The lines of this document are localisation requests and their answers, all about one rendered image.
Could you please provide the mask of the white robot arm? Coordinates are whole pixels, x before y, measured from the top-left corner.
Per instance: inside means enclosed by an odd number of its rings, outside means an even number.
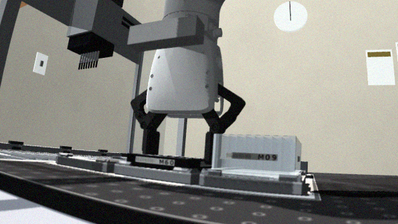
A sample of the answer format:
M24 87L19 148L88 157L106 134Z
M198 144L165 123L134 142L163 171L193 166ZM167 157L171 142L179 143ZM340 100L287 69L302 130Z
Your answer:
M138 52L216 44L222 37L220 10L225 0L165 0L161 21L130 26L127 45ZM205 34L204 34L205 32Z

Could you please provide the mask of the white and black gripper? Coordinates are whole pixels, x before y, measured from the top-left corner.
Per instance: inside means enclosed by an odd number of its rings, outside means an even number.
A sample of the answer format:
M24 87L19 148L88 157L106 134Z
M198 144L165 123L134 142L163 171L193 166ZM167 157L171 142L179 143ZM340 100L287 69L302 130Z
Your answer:
M219 97L220 111L215 111ZM219 118L224 99L231 106ZM205 136L204 154L204 163L208 165L212 165L214 134L225 133L245 105L240 96L224 87L220 47L205 36L201 45L157 50L147 90L131 101L135 118L144 130L143 154L159 155L157 128L165 117L204 118L210 127Z

